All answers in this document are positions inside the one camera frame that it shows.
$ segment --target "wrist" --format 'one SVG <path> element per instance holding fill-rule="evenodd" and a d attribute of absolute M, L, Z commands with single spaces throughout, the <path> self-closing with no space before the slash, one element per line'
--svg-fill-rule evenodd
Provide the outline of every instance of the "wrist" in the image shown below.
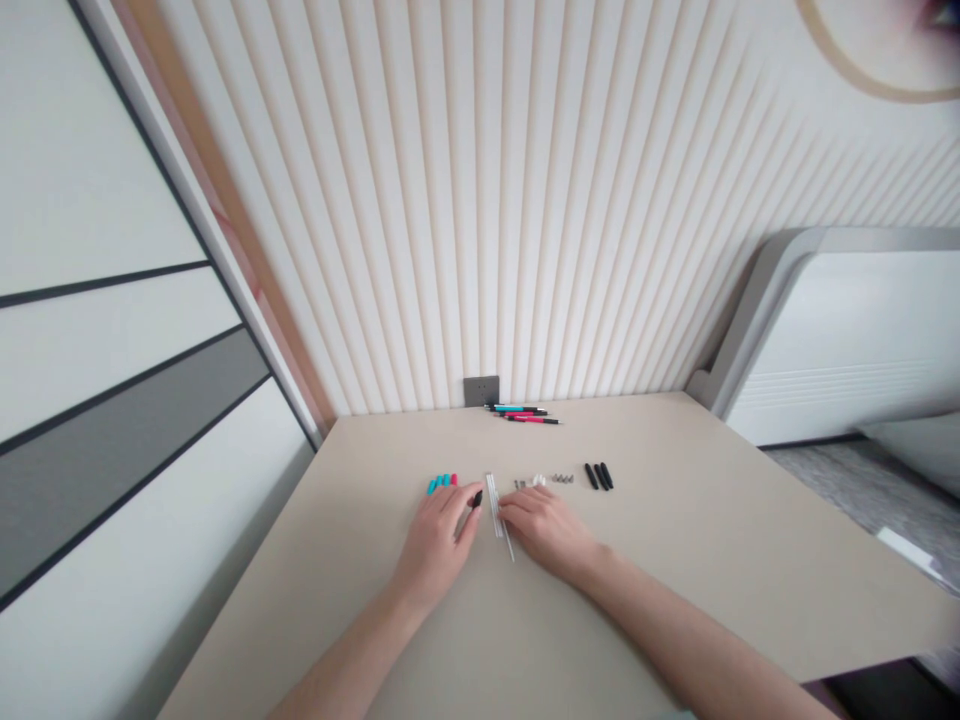
<path fill-rule="evenodd" d="M 609 545 L 597 543 L 588 561 L 571 580 L 571 585 L 590 597 L 596 597 L 606 579 L 616 572 L 619 556 Z"/>
<path fill-rule="evenodd" d="M 409 583 L 404 583 L 397 577 L 390 579 L 381 595 L 393 612 L 416 627 L 430 616 L 435 607 L 424 601 L 421 594 L 415 592 Z"/>

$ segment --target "wooden trim strip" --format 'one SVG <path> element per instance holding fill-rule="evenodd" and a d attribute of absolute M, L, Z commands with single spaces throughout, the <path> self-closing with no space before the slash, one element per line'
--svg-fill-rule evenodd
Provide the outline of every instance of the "wooden trim strip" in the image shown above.
<path fill-rule="evenodd" d="M 337 420 L 337 415 L 327 397 L 323 384 L 320 382 L 313 361 L 310 359 L 310 354 L 307 352 L 306 345 L 293 319 L 290 307 L 283 296 L 280 284 L 263 251 L 253 223 L 250 221 L 240 198 L 240 193 L 233 182 L 226 161 L 217 144 L 213 130 L 203 113 L 193 84 L 170 36 L 163 14 L 157 7 L 156 0 L 128 0 L 127 7 L 139 27 L 140 34 L 149 48 L 163 83 L 166 85 L 166 90 L 173 98 L 180 120 L 186 127 L 203 164 L 202 168 L 194 168 L 194 172 L 205 172 L 223 204 L 230 225 L 237 235 L 253 273 L 260 283 L 260 289 L 270 306 L 276 324 L 283 335 L 283 342 L 278 344 L 281 348 L 284 345 L 289 348 L 287 361 L 292 360 L 292 364 L 296 366 L 293 369 L 293 375 L 295 378 L 302 378 L 306 385 L 306 387 L 301 386 L 300 390 L 313 399 L 320 414 L 320 417 L 315 419 L 321 427 L 321 431 L 325 427 L 329 432 Z"/>

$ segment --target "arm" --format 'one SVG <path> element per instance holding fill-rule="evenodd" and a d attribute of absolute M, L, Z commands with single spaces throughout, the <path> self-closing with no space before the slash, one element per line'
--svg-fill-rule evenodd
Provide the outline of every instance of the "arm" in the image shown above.
<path fill-rule="evenodd" d="M 545 487 L 500 500 L 528 554 L 603 608 L 700 720 L 835 717 L 776 665 L 598 543 Z"/>
<path fill-rule="evenodd" d="M 400 653 L 463 568 L 480 508 L 457 524 L 480 483 L 425 496 L 386 588 L 287 694 L 272 720 L 362 718 Z"/>

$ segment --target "hand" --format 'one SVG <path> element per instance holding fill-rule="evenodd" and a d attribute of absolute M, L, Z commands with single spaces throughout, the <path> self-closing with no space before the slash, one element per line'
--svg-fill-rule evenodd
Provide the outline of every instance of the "hand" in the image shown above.
<path fill-rule="evenodd" d="M 500 517 L 530 557 L 571 585 L 582 581 L 602 550 L 580 518 L 542 485 L 500 498 Z"/>
<path fill-rule="evenodd" d="M 429 614 L 457 579 L 470 554 L 480 523 L 480 508 L 470 511 L 456 536 L 457 523 L 480 483 L 439 487 L 424 496 L 407 531 L 391 585 L 406 601 Z"/>

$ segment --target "black stripe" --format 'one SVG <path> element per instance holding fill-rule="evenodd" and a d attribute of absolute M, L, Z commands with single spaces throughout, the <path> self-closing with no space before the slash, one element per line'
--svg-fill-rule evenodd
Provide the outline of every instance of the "black stripe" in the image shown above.
<path fill-rule="evenodd" d="M 223 338 L 227 337 L 228 335 L 232 335 L 233 333 L 243 329 L 244 329 L 244 326 L 242 324 L 234 325 L 232 328 L 228 328 L 227 330 L 224 330 L 222 333 L 219 333 L 217 335 L 214 335 L 212 338 L 208 338 L 207 340 L 204 340 L 199 345 L 194 345 L 192 348 L 184 350 L 182 353 L 179 353 L 178 355 L 174 355 L 172 358 L 168 360 L 164 360 L 159 365 L 154 365 L 152 368 L 149 368 L 148 370 L 144 370 L 139 375 L 134 375 L 132 378 L 124 380 L 119 385 L 114 385 L 112 388 L 109 388 L 108 390 L 104 390 L 99 395 L 94 395 L 92 398 L 84 400 L 82 403 L 74 405 L 71 408 L 67 408 L 59 415 L 54 415 L 52 418 L 48 418 L 47 420 L 44 420 L 42 423 L 38 423 L 37 425 L 34 425 L 31 428 L 27 428 L 23 432 L 18 433 L 17 435 L 14 435 L 9 440 L 6 440 L 0 443 L 0 455 L 5 455 L 11 450 L 20 447 L 24 443 L 28 443 L 31 440 L 34 440 L 35 438 L 40 437 L 41 435 L 43 435 L 46 432 L 49 432 L 50 430 L 57 427 L 58 425 L 62 425 L 67 420 L 77 417 L 77 415 L 80 415 L 81 413 L 86 412 L 90 408 L 96 407 L 97 405 L 104 402 L 105 400 L 109 400 L 114 395 L 119 395 L 124 390 L 128 390 L 129 388 L 132 388 L 134 385 L 140 382 L 143 382 L 144 380 L 146 380 L 147 378 L 153 375 L 156 375 L 158 372 L 162 370 L 166 370 L 168 367 L 171 367 L 173 365 L 176 365 L 178 362 L 180 362 L 184 358 L 188 358 L 191 355 L 195 355 L 196 353 L 200 352 L 204 348 L 208 348 L 214 343 L 220 342 L 221 340 L 223 340 Z"/>
<path fill-rule="evenodd" d="M 150 155 L 153 157 L 153 161 L 157 166 L 157 169 L 160 171 L 160 174 L 163 176 L 164 181 L 167 183 L 167 187 L 170 189 L 170 192 L 173 194 L 174 199 L 177 201 L 177 205 L 180 207 L 180 212 L 183 213 L 183 217 L 186 219 L 187 224 L 190 226 L 190 229 L 193 231 L 193 236 L 197 239 L 197 242 L 200 244 L 200 247 L 203 249 L 203 254 L 206 256 L 210 266 L 213 268 L 213 271 L 217 274 L 217 278 L 220 280 L 220 285 L 223 287 L 223 291 L 227 294 L 227 297 L 230 298 L 230 302 L 233 304 L 234 309 L 237 311 L 237 315 L 240 316 L 241 321 L 243 322 L 244 327 L 250 331 L 250 337 L 253 339 L 253 344 L 256 346 L 257 351 L 260 353 L 260 356 L 263 358 L 264 363 L 268 368 L 270 368 L 271 373 L 273 372 L 273 365 L 270 363 L 267 358 L 267 354 L 264 352 L 263 347 L 260 345 L 260 340 L 257 338 L 257 334 L 253 332 L 253 329 L 250 327 L 247 322 L 247 317 L 243 313 L 243 310 L 240 308 L 240 304 L 237 302 L 237 299 L 234 297 L 233 292 L 230 290 L 230 286 L 227 284 L 226 279 L 223 277 L 223 273 L 220 271 L 220 268 L 217 266 L 217 263 L 213 261 L 213 255 L 210 253 L 210 248 L 207 247 L 206 241 L 203 239 L 203 235 L 200 233 L 200 228 L 197 227 L 196 222 L 194 222 L 193 215 L 190 214 L 187 209 L 187 205 L 183 200 L 183 197 L 180 195 L 180 191 L 177 189 L 176 184 L 173 182 L 173 178 L 170 177 L 170 173 L 167 171 L 166 165 L 163 164 L 163 160 L 160 158 L 160 153 L 157 151 L 156 146 L 153 144 L 153 140 L 150 138 L 150 135 L 147 133 L 146 128 L 143 125 L 143 122 L 140 120 L 140 116 L 137 115 L 133 103 L 130 101 L 130 97 L 127 95 L 127 91 L 124 89 L 123 85 L 120 83 L 120 79 L 117 77 L 117 74 L 113 70 L 113 66 L 110 65 L 110 61 L 107 58 L 106 53 L 103 51 L 103 47 L 100 45 L 100 41 L 97 39 L 97 36 L 94 34 L 93 29 L 90 27 L 90 23 L 87 22 L 86 16 L 83 14 L 83 11 L 80 9 L 77 0 L 68 0 L 70 7 L 73 10 L 73 14 L 77 18 L 77 22 L 80 23 L 80 27 L 83 28 L 83 32 L 87 36 L 87 40 L 90 41 L 90 44 L 93 46 L 94 51 L 97 54 L 97 58 L 100 60 L 100 64 L 103 66 L 104 72 L 107 73 L 107 77 L 110 78 L 110 82 L 113 84 L 113 89 L 116 90 L 117 95 L 120 96 L 123 106 L 127 109 L 127 114 L 130 116 L 130 119 L 133 121 L 134 126 L 137 128 L 137 131 L 140 133 L 140 138 L 143 140 L 144 144 L 147 146 L 147 149 L 150 151 Z M 277 387 L 280 389 L 280 394 L 283 395 L 283 399 L 287 401 L 287 406 L 290 408 L 290 412 L 293 413 L 293 417 L 297 420 L 297 425 L 300 426 L 300 429 L 303 431 L 304 437 L 307 438 L 307 442 L 310 443 L 310 447 L 314 452 L 317 452 L 319 449 L 314 443 L 313 438 L 310 437 L 310 433 L 307 431 L 307 426 L 304 424 L 303 420 L 300 418 L 300 413 L 297 412 L 296 408 L 293 405 L 293 400 L 287 394 L 286 388 L 283 387 L 283 383 L 277 380 Z"/>
<path fill-rule="evenodd" d="M 845 433 L 843 435 L 834 435 L 833 437 L 815 438 L 813 440 L 796 440 L 789 443 L 774 443 L 773 445 L 758 445 L 759 450 L 789 450 L 791 448 L 811 447 L 814 445 L 838 445 L 855 440 L 866 440 L 863 433 Z"/>
<path fill-rule="evenodd" d="M 84 541 L 94 530 L 103 525 L 110 516 L 117 512 L 120 508 L 126 505 L 134 496 L 150 482 L 156 478 L 160 473 L 170 467 L 174 461 L 177 460 L 181 455 L 183 455 L 187 450 L 193 447 L 198 440 L 200 440 L 204 435 L 206 435 L 210 430 L 212 430 L 217 423 L 223 420 L 227 415 L 233 412 L 237 407 L 243 403 L 248 397 L 253 395 L 256 390 L 260 388 L 267 380 L 272 377 L 270 373 L 264 375 L 260 380 L 258 380 L 253 387 L 247 390 L 243 395 L 237 398 L 233 403 L 231 403 L 223 412 L 221 412 L 217 417 L 211 420 L 207 425 L 205 425 L 196 435 L 187 440 L 180 448 L 174 452 L 170 457 L 160 463 L 155 467 L 145 478 L 140 482 L 130 488 L 127 492 L 117 498 L 106 510 L 104 510 L 100 515 L 94 518 L 86 527 L 83 528 L 80 532 L 74 535 L 70 540 L 61 546 L 56 552 L 54 552 L 50 557 L 40 563 L 36 568 L 34 568 L 29 575 L 24 577 L 20 582 L 13 586 L 9 592 L 7 592 L 2 598 L 0 598 L 0 612 L 7 608 L 14 600 L 20 597 L 31 585 L 33 585 L 37 580 L 43 577 L 48 570 L 50 570 L 54 565 L 60 562 L 67 554 L 73 550 L 77 545 Z"/>
<path fill-rule="evenodd" d="M 63 297 L 64 295 L 73 295 L 75 293 L 87 292 L 88 290 L 99 290 L 100 288 L 111 287 L 112 285 L 123 285 L 137 280 L 149 280 L 150 278 L 160 277 L 161 275 L 172 275 L 187 270 L 197 270 L 202 267 L 210 267 L 209 260 L 198 260 L 193 263 L 184 263 L 182 265 L 168 265 L 167 267 L 155 268 L 153 270 L 141 270 L 140 272 L 127 273 L 125 275 L 113 275 L 111 277 L 99 278 L 97 280 L 84 280 L 69 285 L 57 285 L 55 287 L 41 288 L 40 290 L 28 290 L 22 293 L 4 295 L 0 297 L 0 310 L 14 305 L 24 305 L 26 303 L 37 302 L 38 300 L 49 300 L 50 298 Z"/>

